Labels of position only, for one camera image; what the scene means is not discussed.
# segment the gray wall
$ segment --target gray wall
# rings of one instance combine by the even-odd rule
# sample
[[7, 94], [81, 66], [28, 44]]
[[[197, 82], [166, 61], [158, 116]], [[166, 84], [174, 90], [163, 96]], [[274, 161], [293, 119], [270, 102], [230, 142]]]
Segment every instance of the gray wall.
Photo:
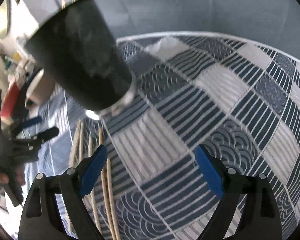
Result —
[[[42, 24], [61, 0], [24, 0]], [[259, 41], [300, 59], [296, 0], [96, 0], [115, 37], [212, 31]]]

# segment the black tumbler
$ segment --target black tumbler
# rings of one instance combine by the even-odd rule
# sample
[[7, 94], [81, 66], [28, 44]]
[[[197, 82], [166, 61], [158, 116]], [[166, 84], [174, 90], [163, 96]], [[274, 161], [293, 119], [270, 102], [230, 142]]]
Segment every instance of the black tumbler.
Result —
[[117, 115], [136, 81], [94, 0], [78, 0], [49, 19], [26, 50], [84, 108]]

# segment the blue gripper pad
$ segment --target blue gripper pad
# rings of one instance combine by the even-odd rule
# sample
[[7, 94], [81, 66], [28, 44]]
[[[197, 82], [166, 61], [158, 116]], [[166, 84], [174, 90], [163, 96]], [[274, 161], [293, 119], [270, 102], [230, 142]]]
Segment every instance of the blue gripper pad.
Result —
[[30, 126], [33, 126], [35, 124], [41, 123], [42, 122], [42, 117], [41, 116], [37, 116], [34, 117], [32, 119], [29, 119], [27, 121], [24, 121], [20, 124], [21, 130], [28, 128]]
[[203, 149], [197, 146], [194, 149], [195, 160], [199, 165], [201, 173], [204, 175], [211, 192], [217, 195], [219, 198], [223, 197], [223, 182], [222, 178], [214, 168], [210, 158], [208, 157], [209, 153], [205, 153]]
[[80, 180], [79, 195], [83, 198], [85, 195], [90, 194], [93, 189], [103, 167], [106, 164], [108, 157], [107, 148], [105, 146], [98, 147], [92, 158], [90, 165], [87, 167], [85, 173]]

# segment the red object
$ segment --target red object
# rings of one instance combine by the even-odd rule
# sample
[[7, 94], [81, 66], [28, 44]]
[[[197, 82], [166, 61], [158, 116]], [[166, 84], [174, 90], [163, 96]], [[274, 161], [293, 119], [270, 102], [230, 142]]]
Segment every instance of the red object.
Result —
[[16, 105], [18, 96], [20, 93], [20, 88], [18, 88], [17, 84], [14, 82], [9, 91], [6, 94], [4, 102], [1, 106], [0, 117], [4, 119], [9, 119], [13, 113], [14, 107]]

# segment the person's hand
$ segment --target person's hand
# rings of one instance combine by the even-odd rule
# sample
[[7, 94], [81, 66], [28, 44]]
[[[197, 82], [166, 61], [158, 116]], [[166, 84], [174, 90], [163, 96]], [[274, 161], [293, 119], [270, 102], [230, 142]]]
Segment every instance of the person's hand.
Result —
[[[23, 186], [26, 183], [24, 170], [25, 170], [25, 168], [23, 165], [19, 166], [15, 169], [16, 175], [17, 175], [16, 180], [20, 184], [20, 186]], [[9, 183], [9, 177], [7, 176], [7, 174], [0, 173], [0, 183], [2, 183], [2, 184]]]

